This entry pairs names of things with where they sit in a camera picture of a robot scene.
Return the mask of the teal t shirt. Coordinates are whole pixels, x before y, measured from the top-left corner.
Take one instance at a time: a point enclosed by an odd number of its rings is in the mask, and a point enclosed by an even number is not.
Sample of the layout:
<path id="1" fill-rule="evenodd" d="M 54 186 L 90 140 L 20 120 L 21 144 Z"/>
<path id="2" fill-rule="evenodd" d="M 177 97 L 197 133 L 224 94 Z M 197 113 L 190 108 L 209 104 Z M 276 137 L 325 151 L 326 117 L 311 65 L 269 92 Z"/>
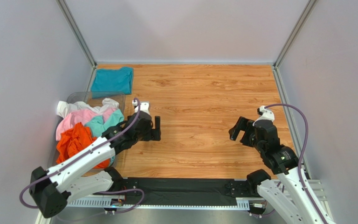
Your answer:
<path id="1" fill-rule="evenodd" d="M 134 69 L 98 69 L 90 90 L 92 92 L 119 91 L 126 95 L 132 94 Z"/>

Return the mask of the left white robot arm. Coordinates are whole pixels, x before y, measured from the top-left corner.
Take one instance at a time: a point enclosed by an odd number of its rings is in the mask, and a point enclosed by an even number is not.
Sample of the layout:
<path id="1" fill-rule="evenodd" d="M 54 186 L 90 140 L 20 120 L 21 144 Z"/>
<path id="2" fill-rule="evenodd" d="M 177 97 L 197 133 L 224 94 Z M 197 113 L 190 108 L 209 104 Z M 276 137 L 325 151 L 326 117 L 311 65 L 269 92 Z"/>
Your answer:
<path id="1" fill-rule="evenodd" d="M 90 146 L 61 164 L 32 171 L 29 193 L 44 218 L 59 214 L 74 200 L 98 194 L 123 194 L 123 178 L 114 168 L 85 174 L 139 141 L 161 140 L 161 118 L 139 111 L 128 121 L 109 127 Z"/>

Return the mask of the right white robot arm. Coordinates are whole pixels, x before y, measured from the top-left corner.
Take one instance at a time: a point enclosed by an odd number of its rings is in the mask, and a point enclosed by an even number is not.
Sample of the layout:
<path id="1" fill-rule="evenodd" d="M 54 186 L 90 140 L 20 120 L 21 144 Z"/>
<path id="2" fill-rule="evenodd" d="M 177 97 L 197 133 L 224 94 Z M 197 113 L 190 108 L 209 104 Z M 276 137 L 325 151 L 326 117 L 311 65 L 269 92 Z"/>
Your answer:
<path id="1" fill-rule="evenodd" d="M 247 175 L 251 192 L 264 198 L 288 224 L 333 224 L 312 190 L 304 171 L 298 167 L 295 152 L 280 143 L 278 130 L 270 119 L 257 121 L 239 117 L 229 130 L 231 140 L 244 132 L 241 143 L 255 148 L 263 163 L 278 178 L 289 193 L 286 196 L 263 169 Z"/>

